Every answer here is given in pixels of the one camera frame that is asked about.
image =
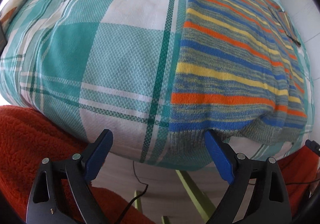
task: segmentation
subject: black cable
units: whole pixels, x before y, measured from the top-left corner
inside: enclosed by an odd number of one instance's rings
[[[316,179],[314,181],[309,181],[309,182],[289,182],[289,183],[286,183],[285,185],[293,185],[293,184],[311,184],[311,183],[314,183],[314,182],[317,182],[317,181],[320,181],[320,178],[319,179]]]
[[[144,184],[146,187],[145,187],[144,191],[143,191],[141,194],[135,196],[135,197],[127,204],[127,206],[125,207],[125,209],[123,210],[123,212],[120,214],[120,216],[119,216],[119,218],[117,219],[117,221],[115,222],[115,224],[120,224],[120,222],[122,221],[122,219],[123,219],[124,216],[126,215],[127,211],[130,209],[132,203],[134,203],[134,201],[135,201],[136,199],[139,199],[141,196],[143,196],[143,195],[147,192],[147,189],[148,189],[148,186],[149,186],[149,184],[144,183],[144,182],[141,182],[141,181],[139,180],[139,178],[138,178],[138,176],[137,176],[137,174],[136,174],[136,170],[135,170],[135,168],[134,168],[134,161],[132,161],[132,165],[133,165],[133,173],[134,173],[134,176],[137,178],[137,180],[138,180],[139,183]]]

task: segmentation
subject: knit fabric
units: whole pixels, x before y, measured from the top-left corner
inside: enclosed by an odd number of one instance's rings
[[[67,134],[41,113],[30,108],[0,106],[0,191],[22,220],[26,219],[28,198],[41,160],[53,161],[81,153],[87,144]],[[82,220],[67,180],[62,180],[70,215]],[[90,190],[111,223],[128,202],[118,194],[97,187]],[[130,207],[121,224],[154,224]]]
[[[292,28],[272,0],[188,0],[171,99],[176,147],[203,145],[207,129],[297,140],[307,116]]]

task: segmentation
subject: red fleece blanket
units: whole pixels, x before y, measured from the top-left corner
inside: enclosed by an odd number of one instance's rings
[[[45,157],[54,161],[63,160],[73,153],[81,152],[86,145],[33,109],[0,106],[0,190],[23,220],[41,160]],[[308,182],[315,179],[318,160],[318,156],[303,147],[278,161],[278,164],[286,183]],[[308,185],[287,186],[292,214],[297,212],[307,188]],[[73,216],[81,220],[70,190],[65,190]],[[91,191],[105,215],[112,223],[115,222],[127,201],[107,189],[91,187]],[[131,207],[121,223],[154,224],[134,207]]]

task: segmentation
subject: striped sweater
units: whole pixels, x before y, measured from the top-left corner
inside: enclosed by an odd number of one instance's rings
[[[273,145],[295,141],[307,121],[304,77],[286,12],[272,0],[188,0],[171,97],[174,147],[203,133]]]

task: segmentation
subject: teal plaid fabric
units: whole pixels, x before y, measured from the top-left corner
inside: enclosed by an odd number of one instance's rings
[[[111,129],[117,155],[182,170],[212,167],[205,148],[173,154],[168,136],[185,13],[186,0],[28,0],[6,33],[0,93],[79,139],[92,142]],[[299,58],[308,59],[303,50]],[[227,141],[255,159],[281,158],[301,147],[311,125],[294,144]]]

